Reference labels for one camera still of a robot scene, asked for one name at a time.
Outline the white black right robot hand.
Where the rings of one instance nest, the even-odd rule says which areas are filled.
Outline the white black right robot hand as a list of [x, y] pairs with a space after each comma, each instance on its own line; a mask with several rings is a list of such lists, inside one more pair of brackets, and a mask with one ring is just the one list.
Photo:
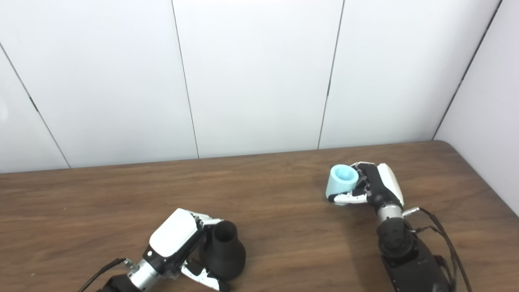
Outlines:
[[369, 204], [375, 211], [392, 205], [404, 207], [403, 194], [393, 170], [387, 164], [365, 161], [333, 166], [326, 198], [339, 206]]

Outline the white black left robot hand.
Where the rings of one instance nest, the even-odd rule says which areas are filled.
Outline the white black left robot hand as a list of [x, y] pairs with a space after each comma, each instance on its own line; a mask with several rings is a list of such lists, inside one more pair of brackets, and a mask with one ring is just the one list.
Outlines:
[[176, 278], [183, 274], [219, 292], [229, 292], [230, 286], [195, 259], [191, 254], [209, 236], [222, 219], [207, 214], [176, 209], [151, 235], [148, 248], [134, 272], [132, 283], [148, 291], [159, 279]]

